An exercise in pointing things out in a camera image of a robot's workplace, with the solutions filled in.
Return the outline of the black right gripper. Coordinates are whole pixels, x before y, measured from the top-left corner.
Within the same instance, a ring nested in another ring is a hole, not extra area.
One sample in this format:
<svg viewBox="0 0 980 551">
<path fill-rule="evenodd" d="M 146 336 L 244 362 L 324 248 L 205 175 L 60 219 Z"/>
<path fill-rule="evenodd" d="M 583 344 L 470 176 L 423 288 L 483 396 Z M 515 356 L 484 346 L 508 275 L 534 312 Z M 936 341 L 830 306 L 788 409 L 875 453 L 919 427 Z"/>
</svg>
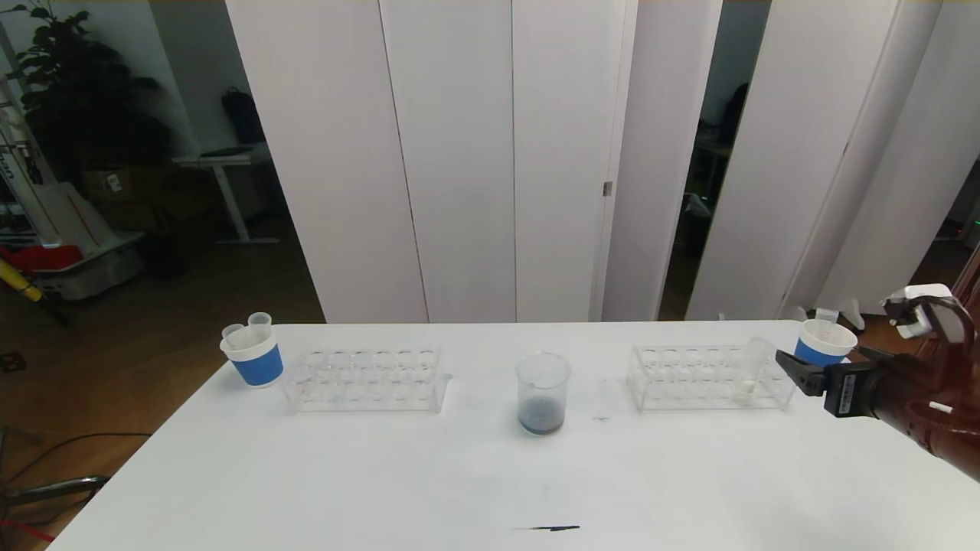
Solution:
<svg viewBox="0 0 980 551">
<path fill-rule="evenodd" d="M 829 414 L 839 419 L 858 416 L 878 419 L 935 454 L 932 443 L 935 430 L 920 415 L 911 412 L 911 403 L 933 394 L 928 387 L 927 364 L 910 354 L 895 354 L 865 345 L 855 347 L 853 355 L 861 360 L 824 370 L 777 349 L 775 362 L 805 396 L 822 396 L 826 390 L 824 409 Z"/>
</svg>

